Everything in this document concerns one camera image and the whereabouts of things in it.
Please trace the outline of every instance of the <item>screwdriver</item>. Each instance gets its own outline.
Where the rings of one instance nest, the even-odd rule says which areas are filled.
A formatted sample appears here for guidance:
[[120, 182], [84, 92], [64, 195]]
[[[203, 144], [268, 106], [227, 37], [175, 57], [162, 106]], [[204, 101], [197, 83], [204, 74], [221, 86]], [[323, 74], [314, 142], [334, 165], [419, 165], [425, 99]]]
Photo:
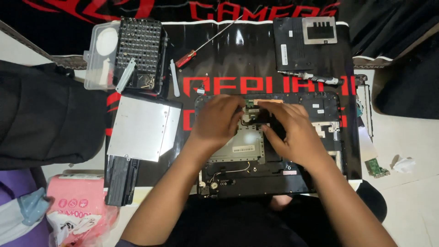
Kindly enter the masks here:
[[221, 30], [219, 33], [217, 33], [214, 37], [212, 37], [211, 39], [209, 39], [206, 43], [204, 43], [202, 46], [198, 47], [197, 50], [191, 50], [188, 54], [184, 55], [182, 58], [180, 58], [176, 63], [175, 66], [177, 66], [177, 68], [180, 68], [181, 66], [185, 65], [187, 62], [189, 62], [194, 56], [196, 56], [197, 51], [201, 49], [201, 47], [207, 45], [210, 41], [212, 41], [213, 39], [215, 39], [215, 37], [217, 37], [218, 35], [220, 35], [222, 32], [224, 32], [227, 28], [229, 28], [233, 23], [235, 23], [235, 21], [241, 19], [242, 15], [234, 20], [232, 23], [230, 23], [227, 27], [225, 27], [223, 30]]
[[302, 78], [304, 80], [311, 80], [311, 81], [315, 81], [315, 82], [323, 82], [325, 84], [329, 84], [329, 85], [341, 85], [343, 84], [342, 80], [339, 80], [337, 78], [334, 77], [323, 77], [323, 76], [315, 76], [313, 74], [308, 74], [308, 73], [300, 73], [300, 72], [288, 72], [288, 71], [278, 71], [281, 74], [285, 74], [287, 76], [294, 76], [294, 77], [298, 77], [298, 78]]

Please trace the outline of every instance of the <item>clear plastic container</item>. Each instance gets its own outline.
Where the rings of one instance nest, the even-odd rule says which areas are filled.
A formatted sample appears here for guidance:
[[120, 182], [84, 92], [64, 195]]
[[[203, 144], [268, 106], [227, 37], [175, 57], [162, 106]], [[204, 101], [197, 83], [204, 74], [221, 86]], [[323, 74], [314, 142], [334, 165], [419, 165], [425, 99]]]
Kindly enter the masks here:
[[116, 59], [120, 21], [93, 27], [90, 50], [84, 51], [87, 61], [84, 88], [88, 90], [115, 89], [113, 69]]

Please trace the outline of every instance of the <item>white floor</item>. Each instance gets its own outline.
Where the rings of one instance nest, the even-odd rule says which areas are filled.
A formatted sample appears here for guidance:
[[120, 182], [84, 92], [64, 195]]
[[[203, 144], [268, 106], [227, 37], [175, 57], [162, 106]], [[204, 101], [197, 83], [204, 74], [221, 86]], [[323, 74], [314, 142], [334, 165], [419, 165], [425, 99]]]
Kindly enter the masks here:
[[[24, 65], [50, 62], [0, 32], [0, 59]], [[367, 74], [372, 82], [374, 71]], [[83, 71], [78, 76], [84, 77]], [[439, 120], [412, 119], [372, 113], [374, 145], [378, 162], [390, 170], [395, 155], [416, 160], [413, 173], [391, 171], [390, 176], [369, 177], [363, 164], [363, 178], [385, 197], [388, 207], [384, 226], [400, 247], [439, 247]], [[46, 177], [71, 169], [104, 169], [104, 150], [96, 157], [70, 167], [68, 164], [44, 166]], [[104, 246], [113, 247], [136, 207], [122, 207], [121, 217]]]

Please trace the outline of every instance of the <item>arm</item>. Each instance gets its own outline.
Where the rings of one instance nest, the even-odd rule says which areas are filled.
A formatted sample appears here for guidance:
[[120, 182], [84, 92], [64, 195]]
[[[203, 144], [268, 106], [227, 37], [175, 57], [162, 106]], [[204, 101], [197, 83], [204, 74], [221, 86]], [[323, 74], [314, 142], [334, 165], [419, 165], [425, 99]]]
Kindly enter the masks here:
[[287, 137], [282, 141], [272, 129], [263, 126], [267, 139], [279, 155], [301, 164], [311, 174], [319, 198], [343, 246], [395, 247], [386, 229], [358, 197], [326, 152], [305, 108], [271, 102], [261, 102], [260, 106], [272, 112], [287, 132]]
[[206, 160], [233, 136], [244, 100], [218, 95], [197, 116], [192, 132], [172, 166], [140, 204], [121, 239], [136, 245], [163, 244], [177, 223]]

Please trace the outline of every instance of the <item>purple cloth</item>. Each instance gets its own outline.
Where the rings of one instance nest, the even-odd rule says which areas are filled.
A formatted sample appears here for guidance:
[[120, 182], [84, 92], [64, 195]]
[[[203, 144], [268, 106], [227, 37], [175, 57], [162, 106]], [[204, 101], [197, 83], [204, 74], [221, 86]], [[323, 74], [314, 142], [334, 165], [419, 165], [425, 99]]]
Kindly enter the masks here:
[[[37, 190], [29, 169], [0, 171], [0, 181], [3, 183], [0, 188], [0, 205]], [[49, 229], [47, 226], [48, 222], [44, 217], [30, 232], [2, 245], [2, 247], [47, 247], [49, 244]]]

